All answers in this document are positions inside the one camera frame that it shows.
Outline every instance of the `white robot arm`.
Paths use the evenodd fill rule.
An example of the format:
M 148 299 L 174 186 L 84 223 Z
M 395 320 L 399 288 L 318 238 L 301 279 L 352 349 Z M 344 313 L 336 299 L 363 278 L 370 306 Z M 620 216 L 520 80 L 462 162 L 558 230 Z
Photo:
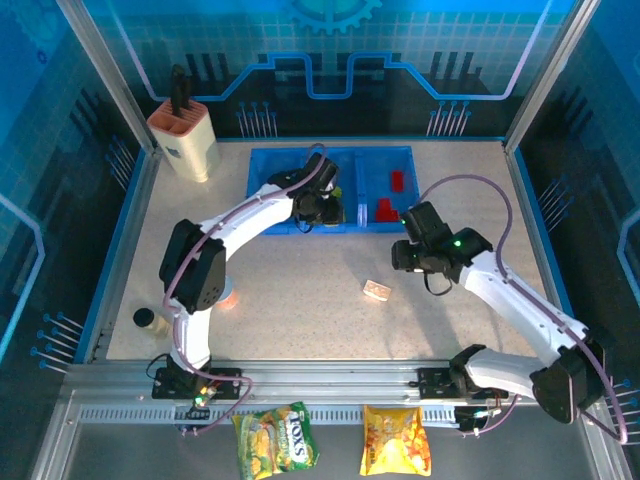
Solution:
M 229 212 L 200 224 L 183 220 L 175 226 L 160 268 L 165 291 L 196 242 L 213 226 L 232 217 L 204 243 L 199 257 L 191 260 L 174 290 L 172 305 L 180 310 L 181 322 L 177 345 L 174 342 L 170 355 L 180 369 L 190 371 L 178 354 L 178 347 L 189 365 L 196 369 L 209 362 L 211 310 L 224 290 L 226 262 L 242 245 L 291 217 L 309 226 L 334 225 L 342 220 L 340 200 L 331 194 L 338 168 L 329 159 L 324 160 L 317 173 L 302 187 L 284 192 L 311 175 L 321 159 L 322 156 L 316 153 L 303 168 L 272 175 L 253 196 Z M 274 195 L 279 191 L 283 195 Z
M 451 361 L 452 381 L 462 393 L 495 388 L 535 398 L 563 423 L 571 423 L 578 410 L 602 396 L 597 373 L 567 335 L 570 329 L 604 363 L 604 348 L 584 324 L 559 311 L 506 266 L 505 277 L 491 244 L 469 228 L 453 234 L 431 203 L 412 207 L 401 219 L 410 241 L 393 245 L 396 270 L 423 273 L 427 289 L 428 276 L 435 273 L 462 285 L 513 325 L 536 353 L 531 358 L 483 345 L 469 347 Z M 553 312 L 563 327 L 545 310 Z

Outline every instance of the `white tabletop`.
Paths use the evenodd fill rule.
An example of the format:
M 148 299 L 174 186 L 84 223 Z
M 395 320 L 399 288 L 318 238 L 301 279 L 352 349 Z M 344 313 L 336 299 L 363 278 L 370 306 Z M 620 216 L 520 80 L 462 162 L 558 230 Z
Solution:
M 331 146 L 402 146 L 413 150 L 418 184 L 426 188 L 457 173 L 485 175 L 504 187 L 514 205 L 505 260 L 543 293 L 540 273 L 498 142 L 326 142 Z M 199 222 L 238 204 L 246 190 L 252 148 L 308 143 L 221 143 L 222 164 L 197 184 L 161 165 L 116 319 L 107 358 L 150 359 L 169 351 L 132 321 L 135 310 L 159 310 L 158 269 L 174 225 Z M 455 232 L 469 226 L 497 244 L 506 210 L 490 187 L 458 181 L 430 197 Z M 472 343 L 506 353 L 533 352 L 509 324 L 457 286 L 433 297 L 422 276 L 394 271 L 391 246 L 403 234 L 260 236 L 227 264 L 239 294 L 230 311 L 214 308 L 209 343 L 215 358 L 417 359 L 450 358 Z M 362 293 L 366 280 L 392 289 L 388 302 Z

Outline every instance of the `bottle cap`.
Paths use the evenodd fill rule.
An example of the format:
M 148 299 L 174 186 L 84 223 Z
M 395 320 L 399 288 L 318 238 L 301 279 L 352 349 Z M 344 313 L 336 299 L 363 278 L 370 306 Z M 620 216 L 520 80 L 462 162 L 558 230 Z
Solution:
M 155 315 L 148 308 L 140 308 L 133 314 L 133 323 L 140 328 L 148 327 L 153 322 Z

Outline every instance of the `blue plastic bin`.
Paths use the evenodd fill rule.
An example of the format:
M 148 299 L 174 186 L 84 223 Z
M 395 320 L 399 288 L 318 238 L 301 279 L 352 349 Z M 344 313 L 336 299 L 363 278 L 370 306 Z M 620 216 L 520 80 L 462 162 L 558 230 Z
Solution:
M 251 151 L 247 197 L 253 195 L 274 173 L 301 168 L 306 148 L 255 148 Z M 393 209 L 405 212 L 419 197 L 411 147 L 331 147 L 328 157 L 340 168 L 346 221 L 336 227 L 315 227 L 311 233 L 395 233 L 404 232 L 399 222 L 377 223 L 380 198 L 389 198 Z M 404 191 L 391 191 L 391 172 L 404 173 Z M 267 235 L 302 233 L 293 219 L 267 229 Z

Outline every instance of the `snack bag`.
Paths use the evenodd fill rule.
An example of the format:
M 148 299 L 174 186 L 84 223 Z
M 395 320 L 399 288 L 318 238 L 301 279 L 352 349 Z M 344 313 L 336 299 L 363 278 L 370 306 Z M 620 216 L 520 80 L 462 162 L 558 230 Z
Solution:
M 309 412 L 302 402 L 249 415 L 234 415 L 243 480 L 315 466 Z
M 364 407 L 364 454 L 360 475 L 431 475 L 431 452 L 422 408 Z

